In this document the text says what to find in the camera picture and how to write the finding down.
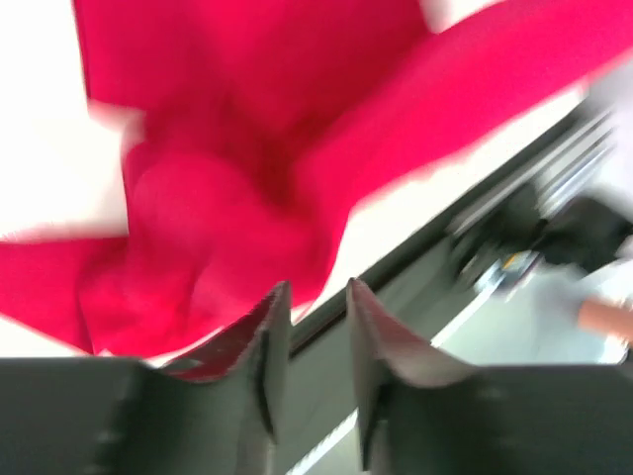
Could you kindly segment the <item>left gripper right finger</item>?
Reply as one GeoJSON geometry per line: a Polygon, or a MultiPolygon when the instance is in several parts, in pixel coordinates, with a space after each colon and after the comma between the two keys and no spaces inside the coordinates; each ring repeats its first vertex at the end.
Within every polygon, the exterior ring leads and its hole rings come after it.
{"type": "Polygon", "coordinates": [[[391,474],[388,419],[396,393],[446,388],[475,369],[412,332],[360,279],[347,283],[346,308],[362,469],[391,474]]]}

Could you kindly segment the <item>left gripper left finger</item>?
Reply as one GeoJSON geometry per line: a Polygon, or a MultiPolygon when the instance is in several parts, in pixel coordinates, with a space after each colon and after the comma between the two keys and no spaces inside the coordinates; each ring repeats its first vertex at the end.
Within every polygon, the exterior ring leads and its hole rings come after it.
{"type": "Polygon", "coordinates": [[[185,383],[165,474],[268,474],[290,351],[291,286],[281,282],[242,317],[162,368],[185,383]]]}

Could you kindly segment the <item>magenta red t shirt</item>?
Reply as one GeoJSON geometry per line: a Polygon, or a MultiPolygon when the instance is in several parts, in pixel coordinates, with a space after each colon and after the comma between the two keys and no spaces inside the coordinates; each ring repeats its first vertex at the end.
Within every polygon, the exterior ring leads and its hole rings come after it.
{"type": "Polygon", "coordinates": [[[354,205],[632,47],[628,1],[77,1],[86,94],[128,110],[128,228],[1,243],[1,313],[151,357],[322,291],[354,205]]]}

